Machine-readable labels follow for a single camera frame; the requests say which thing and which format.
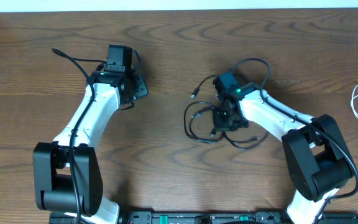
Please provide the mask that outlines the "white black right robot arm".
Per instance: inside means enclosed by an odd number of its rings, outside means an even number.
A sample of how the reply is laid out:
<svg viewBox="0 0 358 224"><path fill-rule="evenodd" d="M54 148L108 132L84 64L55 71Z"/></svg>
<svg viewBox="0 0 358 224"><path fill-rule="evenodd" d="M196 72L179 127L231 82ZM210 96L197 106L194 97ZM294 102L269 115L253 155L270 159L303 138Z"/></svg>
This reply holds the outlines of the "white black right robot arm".
<svg viewBox="0 0 358 224"><path fill-rule="evenodd" d="M283 144L290 179L296 188L286 213L292 223L318 223L325 206L339 198L338 190L356 165L335 119L299 113L272 98L255 83L241 85L233 73L213 80L219 100L229 114L263 127Z"/></svg>

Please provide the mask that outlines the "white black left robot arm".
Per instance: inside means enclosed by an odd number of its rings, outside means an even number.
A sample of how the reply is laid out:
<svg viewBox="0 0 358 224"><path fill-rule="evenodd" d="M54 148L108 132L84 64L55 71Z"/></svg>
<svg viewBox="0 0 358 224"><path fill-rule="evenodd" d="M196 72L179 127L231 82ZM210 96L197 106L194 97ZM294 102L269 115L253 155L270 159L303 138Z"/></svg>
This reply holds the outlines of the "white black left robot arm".
<svg viewBox="0 0 358 224"><path fill-rule="evenodd" d="M120 206L103 195L96 157L108 121L117 111L134 107L149 91L133 64L139 53L125 45L110 45L105 60L85 76L85 95L64 130L33 151L35 203L41 210L61 213L65 223L119 223Z"/></svg>

